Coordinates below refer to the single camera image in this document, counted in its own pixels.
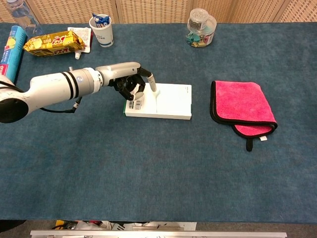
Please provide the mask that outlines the wicker folding screen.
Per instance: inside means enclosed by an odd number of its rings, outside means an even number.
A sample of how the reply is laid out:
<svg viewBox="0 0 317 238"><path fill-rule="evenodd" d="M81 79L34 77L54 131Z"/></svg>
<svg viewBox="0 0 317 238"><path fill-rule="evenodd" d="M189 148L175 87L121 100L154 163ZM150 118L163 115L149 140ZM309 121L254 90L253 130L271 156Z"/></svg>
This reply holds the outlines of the wicker folding screen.
<svg viewBox="0 0 317 238"><path fill-rule="evenodd" d="M317 0L25 0L41 24L87 23L93 13L114 23L186 23L202 8L218 23L317 22Z"/></svg>

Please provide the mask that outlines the white spouted pouch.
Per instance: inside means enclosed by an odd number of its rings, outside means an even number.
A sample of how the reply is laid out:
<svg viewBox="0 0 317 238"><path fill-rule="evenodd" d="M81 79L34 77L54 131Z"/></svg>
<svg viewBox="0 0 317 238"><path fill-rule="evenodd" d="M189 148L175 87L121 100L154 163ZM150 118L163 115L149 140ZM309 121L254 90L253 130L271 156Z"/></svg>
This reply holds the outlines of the white spouted pouch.
<svg viewBox="0 0 317 238"><path fill-rule="evenodd" d="M92 45L92 38L93 32L91 28L88 27L68 27L68 31L73 31L78 37L82 39L84 42L84 48L82 50L78 50L75 52L75 58L77 60L80 59L82 53L90 53L91 45Z"/></svg>

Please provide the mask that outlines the clear jar of binder clips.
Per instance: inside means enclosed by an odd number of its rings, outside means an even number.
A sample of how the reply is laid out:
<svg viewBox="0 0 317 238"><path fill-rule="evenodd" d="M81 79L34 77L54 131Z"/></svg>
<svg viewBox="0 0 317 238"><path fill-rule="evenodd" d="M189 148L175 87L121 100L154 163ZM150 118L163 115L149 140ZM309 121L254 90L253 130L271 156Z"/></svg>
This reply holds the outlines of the clear jar of binder clips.
<svg viewBox="0 0 317 238"><path fill-rule="evenodd" d="M195 48L208 46L212 42L216 26L216 19L211 15L204 24L189 19L187 24L189 33L186 36L186 42Z"/></svg>

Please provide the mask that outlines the blue rolled tube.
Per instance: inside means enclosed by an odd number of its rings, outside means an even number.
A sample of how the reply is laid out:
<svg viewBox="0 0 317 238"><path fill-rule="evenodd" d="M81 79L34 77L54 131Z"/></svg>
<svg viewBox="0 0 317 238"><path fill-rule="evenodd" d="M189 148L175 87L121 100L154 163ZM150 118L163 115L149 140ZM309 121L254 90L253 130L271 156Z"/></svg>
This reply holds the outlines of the blue rolled tube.
<svg viewBox="0 0 317 238"><path fill-rule="evenodd" d="M0 74L12 83L15 83L25 40L24 29L17 25L12 26L0 61Z"/></svg>

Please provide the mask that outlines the aluminium profile rail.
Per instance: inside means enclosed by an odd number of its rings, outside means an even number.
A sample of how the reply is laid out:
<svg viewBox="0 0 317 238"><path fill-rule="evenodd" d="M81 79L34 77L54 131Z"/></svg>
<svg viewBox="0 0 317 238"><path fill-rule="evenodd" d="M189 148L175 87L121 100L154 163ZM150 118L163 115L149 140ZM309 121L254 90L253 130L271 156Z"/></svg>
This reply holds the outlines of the aluminium profile rail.
<svg viewBox="0 0 317 238"><path fill-rule="evenodd" d="M287 238L284 232L32 230L31 238Z"/></svg>

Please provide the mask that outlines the pink cloth black trim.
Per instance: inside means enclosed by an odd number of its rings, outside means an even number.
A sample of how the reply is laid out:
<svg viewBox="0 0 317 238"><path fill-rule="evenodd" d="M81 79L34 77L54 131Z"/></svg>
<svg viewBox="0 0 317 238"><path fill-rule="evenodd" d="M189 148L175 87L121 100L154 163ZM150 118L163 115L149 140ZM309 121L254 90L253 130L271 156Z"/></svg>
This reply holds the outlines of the pink cloth black trim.
<svg viewBox="0 0 317 238"><path fill-rule="evenodd" d="M213 81L210 115L215 122L231 126L245 138L249 152L253 139L267 136L278 127L260 85L254 82Z"/></svg>

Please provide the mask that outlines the clear plastic water bottle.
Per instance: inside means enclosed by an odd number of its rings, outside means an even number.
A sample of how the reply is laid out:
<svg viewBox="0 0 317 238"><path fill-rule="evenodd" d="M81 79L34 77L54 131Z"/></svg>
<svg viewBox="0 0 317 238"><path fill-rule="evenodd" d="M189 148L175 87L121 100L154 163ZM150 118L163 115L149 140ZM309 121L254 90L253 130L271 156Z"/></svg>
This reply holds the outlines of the clear plastic water bottle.
<svg viewBox="0 0 317 238"><path fill-rule="evenodd" d="M25 31L28 38L44 35L43 29L26 0L5 0L11 16Z"/></svg>

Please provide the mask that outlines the yellow snack bag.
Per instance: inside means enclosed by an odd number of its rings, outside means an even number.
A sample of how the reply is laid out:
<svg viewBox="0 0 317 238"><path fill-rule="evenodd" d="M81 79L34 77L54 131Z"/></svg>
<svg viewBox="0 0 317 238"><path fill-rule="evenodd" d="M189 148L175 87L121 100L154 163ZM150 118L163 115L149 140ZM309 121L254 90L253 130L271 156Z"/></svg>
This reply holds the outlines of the yellow snack bag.
<svg viewBox="0 0 317 238"><path fill-rule="evenodd" d="M55 56L82 50L83 40L73 31L62 31L29 39L23 49L39 57Z"/></svg>

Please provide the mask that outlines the white plastic bag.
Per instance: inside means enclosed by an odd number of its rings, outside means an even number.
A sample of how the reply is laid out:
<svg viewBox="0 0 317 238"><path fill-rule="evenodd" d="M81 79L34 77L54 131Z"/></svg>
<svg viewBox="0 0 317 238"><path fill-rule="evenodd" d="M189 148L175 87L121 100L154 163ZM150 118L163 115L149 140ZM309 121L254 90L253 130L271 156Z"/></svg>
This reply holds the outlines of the white plastic bag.
<svg viewBox="0 0 317 238"><path fill-rule="evenodd" d="M97 225L95 223L91 222L84 222L84 221L79 221L76 225L76 230L112 230L111 223L106 222L106 223L101 223L100 225Z"/></svg>

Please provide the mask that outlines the small clear jar of pins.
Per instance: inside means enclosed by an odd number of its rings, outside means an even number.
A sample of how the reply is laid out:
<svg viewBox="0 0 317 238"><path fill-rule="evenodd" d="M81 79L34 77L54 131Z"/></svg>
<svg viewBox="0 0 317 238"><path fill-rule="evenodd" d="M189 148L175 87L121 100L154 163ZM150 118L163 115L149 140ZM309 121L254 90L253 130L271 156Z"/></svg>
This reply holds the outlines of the small clear jar of pins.
<svg viewBox="0 0 317 238"><path fill-rule="evenodd" d="M188 18L187 27L190 31L200 31L205 29L209 13L202 8L195 8L191 10Z"/></svg>

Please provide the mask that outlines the blue felt table mat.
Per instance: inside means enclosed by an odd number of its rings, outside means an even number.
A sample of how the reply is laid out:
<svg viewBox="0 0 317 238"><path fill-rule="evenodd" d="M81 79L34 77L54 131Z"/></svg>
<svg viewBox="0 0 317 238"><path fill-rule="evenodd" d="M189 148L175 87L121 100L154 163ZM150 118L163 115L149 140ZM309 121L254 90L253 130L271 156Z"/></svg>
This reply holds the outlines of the blue felt table mat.
<svg viewBox="0 0 317 238"><path fill-rule="evenodd" d="M190 120L131 118L112 87L73 114L0 123L0 219L317 224L317 22L218 24L193 48L185 24L115 24L91 52L24 53L32 77L137 61L158 83L192 85ZM259 84L278 127L252 151L210 117L214 80Z"/></svg>

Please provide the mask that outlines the white paper cup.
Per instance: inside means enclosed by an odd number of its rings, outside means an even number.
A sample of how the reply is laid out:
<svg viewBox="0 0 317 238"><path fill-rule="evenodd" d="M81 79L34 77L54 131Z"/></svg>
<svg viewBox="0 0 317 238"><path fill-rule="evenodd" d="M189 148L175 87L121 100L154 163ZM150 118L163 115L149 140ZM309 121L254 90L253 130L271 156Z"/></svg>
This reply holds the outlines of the white paper cup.
<svg viewBox="0 0 317 238"><path fill-rule="evenodd" d="M112 18L110 17L109 25L98 28L95 24L93 16L89 20L89 25L93 30L93 33L101 47L110 47L113 45L113 32L112 32Z"/></svg>

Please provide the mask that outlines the white box green edge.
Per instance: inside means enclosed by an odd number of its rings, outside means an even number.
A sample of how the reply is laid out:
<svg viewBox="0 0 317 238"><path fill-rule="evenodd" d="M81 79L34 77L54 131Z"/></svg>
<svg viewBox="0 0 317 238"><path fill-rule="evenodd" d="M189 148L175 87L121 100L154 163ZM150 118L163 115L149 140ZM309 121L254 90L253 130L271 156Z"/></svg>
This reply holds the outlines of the white box green edge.
<svg viewBox="0 0 317 238"><path fill-rule="evenodd" d="M123 113L127 117L184 119L192 117L192 86L186 84L158 83L160 95L157 98L158 111L149 83L146 83L144 96L136 101L126 101Z"/></svg>

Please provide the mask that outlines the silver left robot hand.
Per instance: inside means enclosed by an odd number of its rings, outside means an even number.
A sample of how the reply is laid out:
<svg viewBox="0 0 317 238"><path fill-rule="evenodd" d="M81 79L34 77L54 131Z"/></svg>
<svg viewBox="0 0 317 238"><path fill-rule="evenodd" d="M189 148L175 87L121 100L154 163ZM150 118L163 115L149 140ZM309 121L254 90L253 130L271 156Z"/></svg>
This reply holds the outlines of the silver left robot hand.
<svg viewBox="0 0 317 238"><path fill-rule="evenodd" d="M138 62L124 62L95 68L103 78L103 86L113 87L126 100L136 101L144 96L146 77L152 92L157 90L154 75Z"/></svg>

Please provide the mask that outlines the blue snack packet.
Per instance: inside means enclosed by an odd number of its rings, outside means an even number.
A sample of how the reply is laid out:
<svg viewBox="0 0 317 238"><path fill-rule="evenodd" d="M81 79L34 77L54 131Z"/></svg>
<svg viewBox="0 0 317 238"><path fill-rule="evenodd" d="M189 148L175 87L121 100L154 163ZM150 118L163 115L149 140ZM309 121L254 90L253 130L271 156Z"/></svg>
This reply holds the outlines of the blue snack packet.
<svg viewBox="0 0 317 238"><path fill-rule="evenodd" d="M93 16L95 24L98 28L105 27L105 26L109 25L109 23L110 23L110 17L108 15L100 16L100 15L92 13L92 16Z"/></svg>

